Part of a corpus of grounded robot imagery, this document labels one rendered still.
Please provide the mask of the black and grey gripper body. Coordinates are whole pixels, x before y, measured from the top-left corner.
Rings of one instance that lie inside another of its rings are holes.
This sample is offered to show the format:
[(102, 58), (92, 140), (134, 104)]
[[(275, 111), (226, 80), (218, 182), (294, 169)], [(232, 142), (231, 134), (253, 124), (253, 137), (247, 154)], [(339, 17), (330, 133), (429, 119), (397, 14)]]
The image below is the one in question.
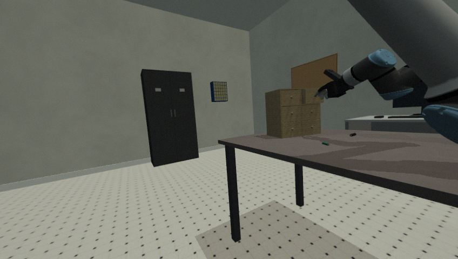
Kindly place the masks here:
[(346, 91), (354, 89), (354, 86), (347, 85), (341, 76), (341, 80), (339, 83), (335, 81), (331, 81), (327, 84), (330, 84), (327, 86), (327, 93), (328, 93), (328, 98), (337, 98), (340, 97), (344, 94), (346, 94)]

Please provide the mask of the wooden chest of drawers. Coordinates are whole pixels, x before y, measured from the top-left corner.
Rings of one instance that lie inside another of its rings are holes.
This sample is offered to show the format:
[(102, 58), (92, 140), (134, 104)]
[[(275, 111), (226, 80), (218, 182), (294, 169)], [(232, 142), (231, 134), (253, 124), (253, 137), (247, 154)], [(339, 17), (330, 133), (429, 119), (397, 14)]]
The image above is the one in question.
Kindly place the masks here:
[[(282, 106), (289, 106), (289, 105), (281, 105), (281, 90), (290, 90), (296, 89), (300, 90), (300, 99), (301, 99), (301, 89), (305, 88), (285, 88), (285, 89), (278, 89), (271, 92), (265, 93), (265, 102), (266, 102), (266, 125), (267, 125), (267, 135), (276, 137), (276, 138), (283, 138), (282, 137), (282, 122), (291, 122), (291, 121), (282, 121)], [(320, 106), (320, 118), (315, 118), (320, 120), (320, 133), (314, 134), (321, 134), (321, 105), (320, 103), (316, 103), (315, 105)], [(301, 135), (292, 136), (292, 137), (299, 137), (304, 136), (302, 134), (302, 105), (305, 104), (297, 104), (301, 107), (301, 120), (293, 120), (293, 121), (301, 121)]]

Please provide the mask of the wooden drawer front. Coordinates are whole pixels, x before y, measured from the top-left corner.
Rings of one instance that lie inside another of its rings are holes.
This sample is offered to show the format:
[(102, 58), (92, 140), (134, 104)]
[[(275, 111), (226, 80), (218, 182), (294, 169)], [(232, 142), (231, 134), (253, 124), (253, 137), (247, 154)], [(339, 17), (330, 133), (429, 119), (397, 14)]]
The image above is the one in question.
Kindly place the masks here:
[(301, 90), (301, 103), (312, 104), (312, 103), (324, 103), (324, 98), (320, 99), (318, 95), (314, 97), (319, 88), (306, 88)]
[(301, 104), (300, 90), (281, 90), (281, 105)]
[(286, 106), (281, 107), (282, 121), (301, 120), (301, 107), (300, 106)]
[(302, 120), (320, 118), (320, 106), (302, 105)]
[(282, 137), (301, 135), (301, 121), (282, 122)]
[(302, 121), (302, 134), (320, 133), (320, 120), (303, 120)]

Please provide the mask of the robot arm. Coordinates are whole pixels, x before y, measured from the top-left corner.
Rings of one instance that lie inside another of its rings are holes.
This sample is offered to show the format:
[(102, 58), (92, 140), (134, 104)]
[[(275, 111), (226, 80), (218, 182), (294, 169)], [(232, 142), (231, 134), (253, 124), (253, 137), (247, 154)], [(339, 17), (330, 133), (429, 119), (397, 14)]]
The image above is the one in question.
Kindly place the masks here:
[(407, 65), (397, 70), (394, 55), (377, 50), (346, 70), (344, 81), (368, 79), (384, 100), (424, 82), (424, 120), (458, 144), (458, 14), (442, 0), (348, 1)]

